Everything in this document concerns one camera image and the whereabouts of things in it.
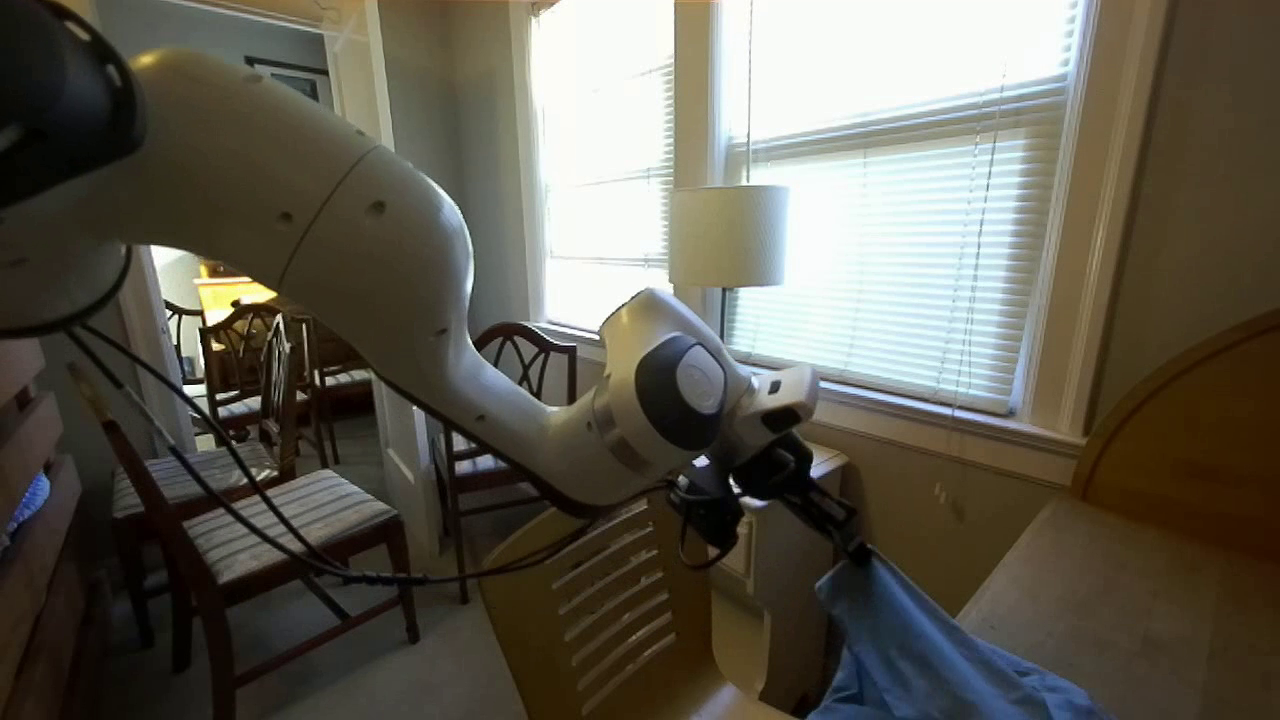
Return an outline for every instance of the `bed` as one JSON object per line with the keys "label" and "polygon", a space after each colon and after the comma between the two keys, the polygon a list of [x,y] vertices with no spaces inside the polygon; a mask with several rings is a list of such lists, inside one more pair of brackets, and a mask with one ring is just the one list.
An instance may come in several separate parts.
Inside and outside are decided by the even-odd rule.
{"label": "bed", "polygon": [[958,623],[1105,715],[1280,715],[1280,311],[1145,380]]}

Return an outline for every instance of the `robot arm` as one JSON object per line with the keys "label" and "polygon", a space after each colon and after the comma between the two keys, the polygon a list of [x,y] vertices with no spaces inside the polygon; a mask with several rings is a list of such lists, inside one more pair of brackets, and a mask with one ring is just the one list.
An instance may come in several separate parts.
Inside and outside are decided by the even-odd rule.
{"label": "robot arm", "polygon": [[[20,52],[43,68],[59,54],[62,75],[84,85],[97,68],[108,92],[97,125],[68,125],[92,106],[59,106],[62,75],[0,87],[0,337],[92,311],[116,292],[128,243],[174,243],[320,314],[391,388],[568,512],[653,491],[702,451],[742,468],[814,404],[811,371],[747,376],[690,311],[638,292],[598,332],[603,380],[549,407],[471,349],[466,222],[408,159],[249,68],[191,52],[125,68],[92,29],[68,30],[68,16],[28,0],[2,11],[2,68],[20,68]],[[84,125],[110,126],[98,137],[119,149],[57,157]]]}

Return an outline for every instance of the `white window blind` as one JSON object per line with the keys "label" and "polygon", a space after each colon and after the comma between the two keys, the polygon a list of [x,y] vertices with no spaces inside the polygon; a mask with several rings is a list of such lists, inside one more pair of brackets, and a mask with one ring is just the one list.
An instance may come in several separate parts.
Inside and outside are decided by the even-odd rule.
{"label": "white window blind", "polygon": [[672,5],[558,0],[531,24],[544,319],[594,332],[662,286]]}
{"label": "white window blind", "polygon": [[824,380],[1017,413],[1075,0],[750,0],[742,179],[786,183],[786,284],[726,340]]}

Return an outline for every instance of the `lamp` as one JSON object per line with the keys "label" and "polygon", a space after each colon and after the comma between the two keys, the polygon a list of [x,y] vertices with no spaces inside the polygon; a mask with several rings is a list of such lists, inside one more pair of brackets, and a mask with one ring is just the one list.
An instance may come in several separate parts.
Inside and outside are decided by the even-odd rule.
{"label": "lamp", "polygon": [[777,183],[682,188],[672,199],[668,275],[678,286],[785,279],[786,191]]}

